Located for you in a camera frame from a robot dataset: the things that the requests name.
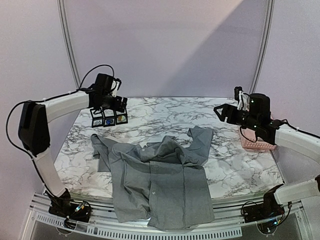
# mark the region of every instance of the metal frame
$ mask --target metal frame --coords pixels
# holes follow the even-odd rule
[[[258,62],[255,67],[253,81],[249,89],[250,94],[256,91],[259,76],[264,63],[264,58],[266,54],[266,49],[267,49],[267,44],[268,44],[268,39],[269,39],[269,34],[271,29],[272,16],[274,12],[274,6],[275,6],[275,0],[268,0],[267,11],[264,19],[264,29],[263,29],[261,44],[260,44],[260,52],[259,52]]]
[[[58,4],[58,10],[59,10],[59,16],[60,16],[60,22],[61,22],[61,28],[62,28],[65,49],[66,49],[66,52],[68,55],[68,59],[69,59],[73,79],[75,82],[75,86],[78,88],[80,86],[80,77],[79,77],[78,69],[76,66],[75,54],[74,54],[74,50],[72,47],[69,28],[68,28],[65,1],[64,0],[57,0],[57,4]]]
[[[242,205],[246,200],[224,199],[214,201],[212,204],[215,220],[212,223],[201,224],[185,230],[160,231],[154,227],[147,227],[147,220],[119,223],[112,203],[92,200],[93,208],[89,223],[77,222],[75,232],[88,236],[114,240],[205,240],[205,239],[232,239],[242,236],[241,227],[255,225],[256,222],[245,223],[240,214]],[[64,219],[48,213],[50,199],[41,194],[35,194],[29,206],[27,224],[22,234],[22,240],[29,240],[35,226],[39,221],[59,229],[63,227]],[[299,230],[303,239],[311,240],[308,231],[308,220],[304,216],[301,201],[293,202],[291,213],[295,214]]]

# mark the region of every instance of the wrinkled shirt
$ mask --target wrinkled shirt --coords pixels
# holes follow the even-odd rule
[[[120,223],[149,219],[149,226],[178,230],[214,220],[202,165],[208,159],[213,130],[194,127],[193,141],[182,147],[171,136],[161,142],[118,143],[93,134],[93,156],[112,175],[112,197]]]

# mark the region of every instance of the cloth fold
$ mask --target cloth fold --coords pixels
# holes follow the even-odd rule
[[[149,219],[161,230],[178,230],[214,220],[202,165],[208,159],[213,130],[194,127],[193,141],[183,148],[172,136],[161,142],[117,143],[93,134],[99,172],[111,172],[112,197],[120,223]]]

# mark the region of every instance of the pink container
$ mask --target pink container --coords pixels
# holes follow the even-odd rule
[[[252,131],[250,129],[242,129],[243,135],[252,140],[253,142],[245,139],[240,132],[240,127],[239,127],[239,134],[240,134],[240,140],[241,140],[241,145],[244,149],[265,149],[265,150],[273,150],[276,148],[276,145],[271,145],[265,141],[263,141],[260,137],[258,137],[258,140],[256,140],[256,135],[255,131]]]

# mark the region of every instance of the marble table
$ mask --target marble table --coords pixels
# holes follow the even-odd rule
[[[165,135],[174,136],[184,147],[194,126],[213,128],[208,161],[204,164],[213,199],[257,196],[281,184],[279,169],[267,150],[246,150],[240,142],[238,127],[220,122],[215,106],[233,99],[208,97],[130,98],[128,124],[91,128],[88,109],[80,112],[55,161],[62,182],[71,194],[94,198],[112,197],[112,177],[98,172],[93,158],[90,136],[102,135],[121,143],[145,145],[160,142]]]

